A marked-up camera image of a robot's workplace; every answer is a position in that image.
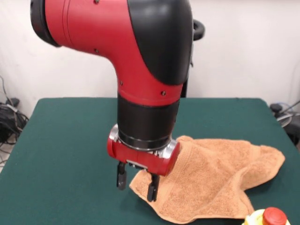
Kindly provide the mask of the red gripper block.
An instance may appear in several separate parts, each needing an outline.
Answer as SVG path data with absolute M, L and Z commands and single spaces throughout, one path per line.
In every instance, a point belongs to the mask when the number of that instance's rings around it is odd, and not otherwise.
M 118 161 L 117 182 L 119 190 L 126 188 L 126 163 L 138 166 L 151 173 L 151 183 L 148 187 L 147 200 L 155 202 L 158 195 L 160 176 L 167 176 L 175 166 L 180 153 L 180 143 L 172 139 L 166 147 L 155 151 L 142 151 L 128 147 L 121 142 L 118 125 L 114 125 L 107 141 L 108 155 Z

